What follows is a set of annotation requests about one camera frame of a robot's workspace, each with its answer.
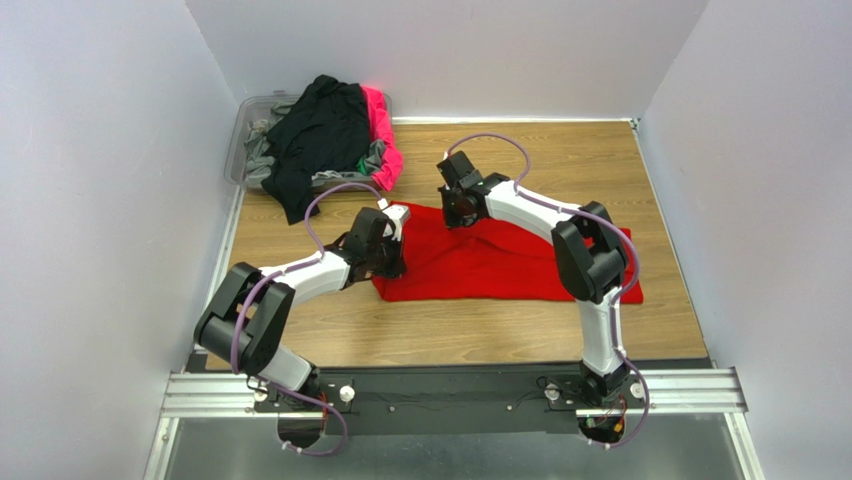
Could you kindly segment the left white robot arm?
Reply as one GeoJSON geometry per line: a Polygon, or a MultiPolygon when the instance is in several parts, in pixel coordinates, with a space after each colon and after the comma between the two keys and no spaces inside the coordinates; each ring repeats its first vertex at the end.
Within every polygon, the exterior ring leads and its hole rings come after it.
{"type": "Polygon", "coordinates": [[[318,369],[281,343],[291,309],[375,277],[402,276],[409,217],[407,207],[382,202],[361,209],[349,231],[309,257],[263,269],[235,264],[196,324],[194,342],[257,379],[255,390],[267,400],[309,407],[307,397],[320,393],[318,369]]]}

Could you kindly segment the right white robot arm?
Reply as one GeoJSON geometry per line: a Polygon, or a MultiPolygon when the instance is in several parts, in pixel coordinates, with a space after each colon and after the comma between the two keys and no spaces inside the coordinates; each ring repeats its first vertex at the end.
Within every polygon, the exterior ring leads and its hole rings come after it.
{"type": "Polygon", "coordinates": [[[444,173],[439,192],[449,228],[471,227],[484,219],[503,221],[546,240],[553,248],[557,274],[577,303],[583,334],[580,380],[582,401],[600,406],[616,396],[630,374],[620,319],[630,257],[627,236],[612,224],[597,202],[585,206],[559,202],[529,191],[508,177],[444,173]]]}

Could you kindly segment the red t-shirt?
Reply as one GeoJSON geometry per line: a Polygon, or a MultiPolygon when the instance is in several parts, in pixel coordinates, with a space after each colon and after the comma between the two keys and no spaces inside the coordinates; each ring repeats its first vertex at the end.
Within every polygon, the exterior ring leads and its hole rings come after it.
{"type": "Polygon", "coordinates": [[[560,282],[552,245],[537,235],[492,219],[448,229],[439,208],[406,206],[407,271],[372,278],[382,300],[574,300],[560,282]]]}

